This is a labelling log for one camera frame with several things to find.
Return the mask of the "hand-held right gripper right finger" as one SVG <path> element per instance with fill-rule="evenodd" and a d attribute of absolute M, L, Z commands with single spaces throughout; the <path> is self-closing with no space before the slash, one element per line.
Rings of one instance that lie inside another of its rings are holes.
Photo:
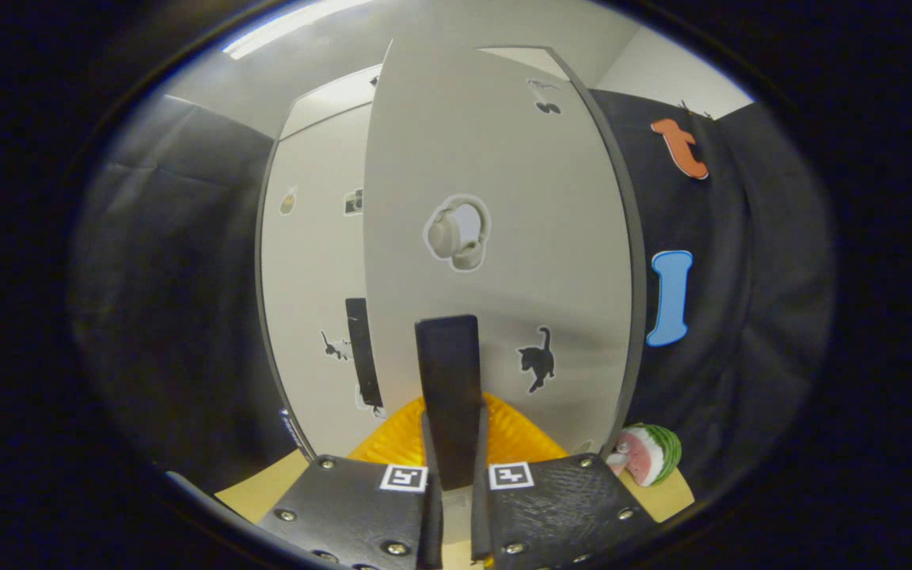
<path fill-rule="evenodd" d="M 485 394 L 472 489 L 472 559 L 488 569 L 587 569 L 656 528 L 600 455 L 567 454 L 516 408 Z"/>

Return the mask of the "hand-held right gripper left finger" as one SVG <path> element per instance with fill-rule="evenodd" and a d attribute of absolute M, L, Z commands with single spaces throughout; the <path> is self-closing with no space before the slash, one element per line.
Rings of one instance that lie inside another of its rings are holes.
<path fill-rule="evenodd" d="M 344 569 L 439 569 L 443 509 L 426 404 L 416 398 L 350 457 L 319 455 L 258 522 Z"/>

